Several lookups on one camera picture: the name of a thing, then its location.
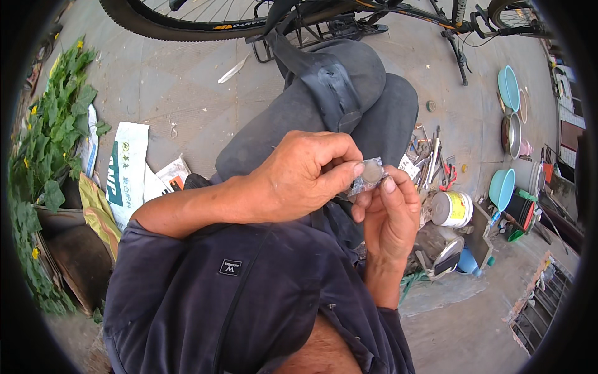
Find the black tire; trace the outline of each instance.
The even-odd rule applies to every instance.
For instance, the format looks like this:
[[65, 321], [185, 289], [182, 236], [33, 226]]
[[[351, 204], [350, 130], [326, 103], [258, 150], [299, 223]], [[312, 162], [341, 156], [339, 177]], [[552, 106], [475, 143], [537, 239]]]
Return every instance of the black tire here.
[[[102, 8], [125, 29], [138, 35], [166, 41], [209, 41], [248, 38], [264, 32], [266, 18], [248, 19], [242, 22], [200, 23], [176, 20], [163, 16], [144, 6], [139, 0], [99, 0]], [[308, 25], [330, 19], [357, 5], [347, 2], [318, 3], [317, 13], [307, 13], [304, 21]], [[227, 29], [215, 29], [218, 26]]]
[[[500, 29], [514, 28], [515, 26], [509, 25], [501, 19], [501, 13], [505, 10], [508, 10], [508, 7], [510, 5], [513, 5], [518, 2], [524, 3], [523, 0], [492, 0], [492, 1], [490, 1], [490, 4], [488, 5], [488, 15], [489, 15], [490, 19], [492, 19], [492, 22]], [[552, 35], [545, 29], [544, 24], [540, 20], [537, 20], [537, 22], [539, 25], [541, 25], [542, 31], [537, 32], [535, 34], [518, 34], [518, 35], [523, 35], [524, 37], [532, 37], [532, 38], [551, 38]]]

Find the man's leg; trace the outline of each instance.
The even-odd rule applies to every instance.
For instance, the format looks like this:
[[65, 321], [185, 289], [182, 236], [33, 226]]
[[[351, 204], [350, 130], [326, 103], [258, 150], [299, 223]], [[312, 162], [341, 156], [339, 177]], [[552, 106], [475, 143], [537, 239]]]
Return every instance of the man's leg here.
[[380, 156], [384, 164], [397, 167], [409, 146], [418, 112], [413, 86], [403, 77], [386, 74], [382, 95], [351, 133], [364, 159]]
[[[368, 111], [382, 94], [386, 80], [384, 66], [376, 52], [369, 45], [348, 39], [324, 42], [317, 49], [316, 52], [337, 56], [361, 98], [362, 111]], [[216, 159], [218, 175], [225, 181], [235, 175], [251, 173], [291, 130], [326, 130], [320, 112], [301, 80], [295, 80], [233, 137]]]

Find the green plant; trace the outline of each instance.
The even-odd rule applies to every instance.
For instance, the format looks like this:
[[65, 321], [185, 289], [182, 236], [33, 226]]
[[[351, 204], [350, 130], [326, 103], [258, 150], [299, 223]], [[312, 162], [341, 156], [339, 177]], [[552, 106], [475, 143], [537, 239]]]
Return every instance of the green plant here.
[[[93, 49], [83, 50], [83, 37], [60, 55], [46, 92], [30, 107], [28, 129], [9, 160], [8, 200], [17, 253], [34, 301], [54, 314], [74, 311], [75, 306], [44, 275], [39, 249], [32, 240], [41, 230], [32, 203], [44, 203], [56, 212], [65, 201], [60, 185], [66, 174], [79, 178], [81, 158], [75, 154], [75, 144], [80, 137], [89, 136], [87, 107], [97, 93], [85, 84], [85, 67], [95, 56]], [[103, 133], [109, 130], [107, 124], [98, 123], [100, 127]]]

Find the bicycle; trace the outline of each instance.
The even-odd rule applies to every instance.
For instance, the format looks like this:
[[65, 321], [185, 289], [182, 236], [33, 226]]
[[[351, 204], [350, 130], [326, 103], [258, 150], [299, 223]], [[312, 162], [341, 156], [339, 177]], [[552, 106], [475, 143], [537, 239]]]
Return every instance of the bicycle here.
[[[385, 32], [388, 28], [376, 22], [388, 13], [404, 14], [444, 28], [441, 35], [453, 47], [464, 86], [468, 85], [465, 68], [469, 67], [455, 35], [475, 32], [484, 39], [508, 35], [552, 38], [529, 0], [492, 0], [486, 10], [476, 5], [469, 20], [464, 19], [466, 0], [453, 0], [450, 19], [436, 0], [430, 2], [436, 14], [403, 4], [402, 0], [100, 0], [115, 22], [136, 34], [168, 41], [247, 38], [260, 62], [273, 58], [262, 36], [274, 27], [282, 35], [295, 32], [296, 46], [305, 48], [328, 39], [359, 40]], [[370, 15], [356, 20], [356, 13]], [[479, 17], [489, 31], [481, 30]], [[302, 29], [315, 40], [305, 44]], [[266, 60], [260, 59], [255, 49], [255, 42], [260, 40], [266, 47]]]

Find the white paint can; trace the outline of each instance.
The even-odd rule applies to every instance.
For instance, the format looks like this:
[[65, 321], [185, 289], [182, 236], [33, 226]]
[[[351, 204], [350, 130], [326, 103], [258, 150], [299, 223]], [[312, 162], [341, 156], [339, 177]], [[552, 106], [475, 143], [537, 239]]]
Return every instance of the white paint can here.
[[471, 220], [474, 205], [471, 197], [463, 192], [438, 192], [432, 198], [432, 222], [439, 226], [458, 229]]

